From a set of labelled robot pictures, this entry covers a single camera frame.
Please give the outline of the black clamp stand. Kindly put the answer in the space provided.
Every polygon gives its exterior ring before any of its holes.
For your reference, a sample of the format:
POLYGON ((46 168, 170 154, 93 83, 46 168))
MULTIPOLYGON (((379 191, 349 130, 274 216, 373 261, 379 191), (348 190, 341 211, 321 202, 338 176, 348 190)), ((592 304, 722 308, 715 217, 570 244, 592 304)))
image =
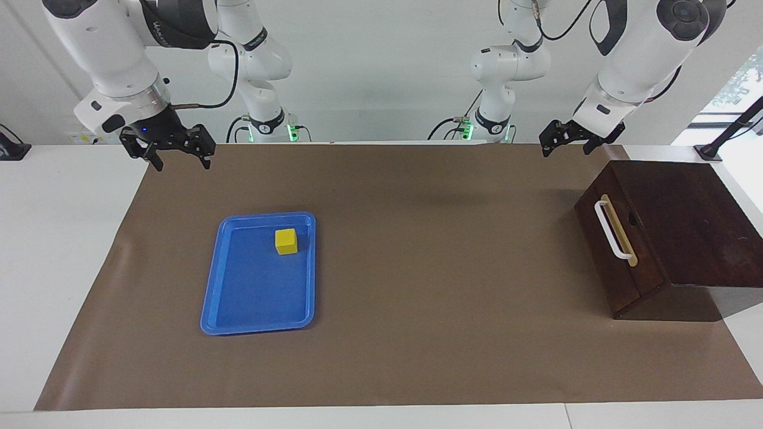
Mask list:
POLYGON ((711 143, 695 145, 694 151, 701 160, 708 162, 722 162, 722 158, 719 156, 719 151, 722 145, 727 143, 730 139, 735 138, 742 128, 754 128, 756 124, 752 126, 748 126, 748 124, 754 117, 757 117, 761 111, 763 111, 763 95, 761 95, 746 111, 739 115, 735 122, 728 125, 728 127, 711 143))

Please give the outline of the white drawer handle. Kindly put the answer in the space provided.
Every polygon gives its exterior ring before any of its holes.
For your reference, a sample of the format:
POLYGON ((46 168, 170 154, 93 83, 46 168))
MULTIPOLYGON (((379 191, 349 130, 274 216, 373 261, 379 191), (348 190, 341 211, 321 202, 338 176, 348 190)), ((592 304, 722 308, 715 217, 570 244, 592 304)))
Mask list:
POLYGON ((605 239, 607 239, 608 245, 610 246, 610 249, 616 258, 619 260, 626 260, 629 261, 632 260, 633 255, 632 253, 623 251, 621 247, 619 246, 618 239, 616 239, 614 230, 610 222, 608 221, 607 214, 605 211, 605 207, 607 207, 608 203, 607 201, 600 199, 594 204, 594 211, 597 215, 597 219, 600 223, 600 227, 602 228, 603 234, 605 236, 605 239))

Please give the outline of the wooden drawer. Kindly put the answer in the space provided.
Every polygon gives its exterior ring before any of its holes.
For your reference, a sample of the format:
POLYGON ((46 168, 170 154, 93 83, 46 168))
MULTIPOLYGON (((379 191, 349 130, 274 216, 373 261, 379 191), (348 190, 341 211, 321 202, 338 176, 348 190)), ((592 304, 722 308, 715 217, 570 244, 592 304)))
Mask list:
POLYGON ((611 307, 616 310, 626 307, 664 284, 664 275, 647 237, 610 165, 583 193, 575 211, 611 307), (605 211, 619 246, 633 255, 630 262, 616 258, 605 239, 594 211, 594 204, 600 199, 608 203, 605 211))

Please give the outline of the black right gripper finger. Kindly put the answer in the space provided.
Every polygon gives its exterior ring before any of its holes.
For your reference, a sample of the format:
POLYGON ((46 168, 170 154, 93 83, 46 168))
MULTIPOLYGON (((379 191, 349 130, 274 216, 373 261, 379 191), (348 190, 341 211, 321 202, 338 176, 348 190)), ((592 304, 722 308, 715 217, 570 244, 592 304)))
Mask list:
POLYGON ((156 146, 153 143, 144 141, 137 136, 137 133, 131 128, 123 128, 120 131, 120 142, 131 158, 141 158, 155 168, 156 171, 163 171, 163 160, 156 154, 156 146))
POLYGON ((198 158, 204 169, 210 169, 217 144, 207 128, 197 124, 185 130, 185 153, 198 158))

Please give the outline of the black table clamp mount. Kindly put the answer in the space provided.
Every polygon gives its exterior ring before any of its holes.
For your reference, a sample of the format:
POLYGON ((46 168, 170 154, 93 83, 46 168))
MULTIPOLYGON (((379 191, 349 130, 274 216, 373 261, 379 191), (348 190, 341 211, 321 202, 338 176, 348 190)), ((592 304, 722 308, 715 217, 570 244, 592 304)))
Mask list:
POLYGON ((31 147, 30 144, 24 143, 13 130, 0 123, 0 161, 20 161, 31 147))

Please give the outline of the dark wooden drawer cabinet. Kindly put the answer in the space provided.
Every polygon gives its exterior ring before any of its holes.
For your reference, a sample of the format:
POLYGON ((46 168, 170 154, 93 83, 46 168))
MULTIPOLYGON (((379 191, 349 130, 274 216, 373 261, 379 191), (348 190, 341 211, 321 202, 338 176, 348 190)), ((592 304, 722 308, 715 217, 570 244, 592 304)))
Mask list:
POLYGON ((709 164, 608 165, 665 278, 621 309, 607 299, 614 319, 715 322, 763 303, 763 237, 709 164))

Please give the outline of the blue plastic tray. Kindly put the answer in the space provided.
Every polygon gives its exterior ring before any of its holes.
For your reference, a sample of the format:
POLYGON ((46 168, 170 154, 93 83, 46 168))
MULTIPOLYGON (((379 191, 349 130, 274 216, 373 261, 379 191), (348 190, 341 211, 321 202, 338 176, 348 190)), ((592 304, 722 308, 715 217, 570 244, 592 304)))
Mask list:
POLYGON ((315 318, 317 220, 308 212, 249 214, 220 223, 200 328, 210 336, 306 328, 315 318), (298 253, 280 256, 274 233, 294 228, 298 253))

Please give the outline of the brown table mat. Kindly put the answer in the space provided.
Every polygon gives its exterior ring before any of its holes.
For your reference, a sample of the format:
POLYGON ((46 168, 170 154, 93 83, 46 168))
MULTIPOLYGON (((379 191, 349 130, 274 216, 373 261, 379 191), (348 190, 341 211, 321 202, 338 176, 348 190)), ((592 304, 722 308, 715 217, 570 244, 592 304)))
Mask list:
POLYGON ((622 150, 221 145, 147 169, 36 402, 103 408, 761 399, 727 326, 614 321, 574 204, 622 150), (229 216, 310 212, 304 329, 210 336, 229 216))

